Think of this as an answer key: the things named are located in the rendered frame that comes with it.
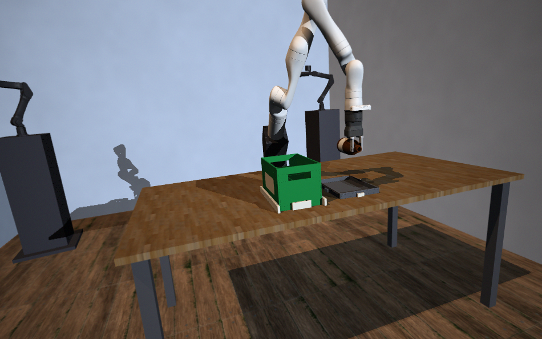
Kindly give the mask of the green crate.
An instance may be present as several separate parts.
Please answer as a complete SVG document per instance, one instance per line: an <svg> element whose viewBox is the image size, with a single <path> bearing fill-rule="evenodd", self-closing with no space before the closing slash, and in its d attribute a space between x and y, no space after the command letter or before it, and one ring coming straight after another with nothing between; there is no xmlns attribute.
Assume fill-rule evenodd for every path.
<svg viewBox="0 0 542 339"><path fill-rule="evenodd" d="M272 162L289 160L289 166L275 167ZM292 209L292 203L311 200L312 206L322 205L321 163L300 154L261 158L265 191L280 206Z"/></svg>

